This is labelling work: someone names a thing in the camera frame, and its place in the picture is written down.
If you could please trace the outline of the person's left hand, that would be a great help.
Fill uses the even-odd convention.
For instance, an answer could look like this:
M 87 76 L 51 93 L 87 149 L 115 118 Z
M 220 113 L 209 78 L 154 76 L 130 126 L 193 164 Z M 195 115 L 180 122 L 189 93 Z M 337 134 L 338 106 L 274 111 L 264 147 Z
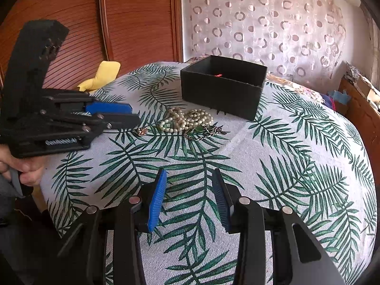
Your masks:
M 11 180 L 10 169 L 21 172 L 19 179 L 24 185 L 34 187 L 39 185 L 44 169 L 48 163 L 47 156 L 38 156 L 28 159 L 17 159 L 11 155 L 7 145 L 1 145 L 0 152 L 1 175 L 8 181 Z

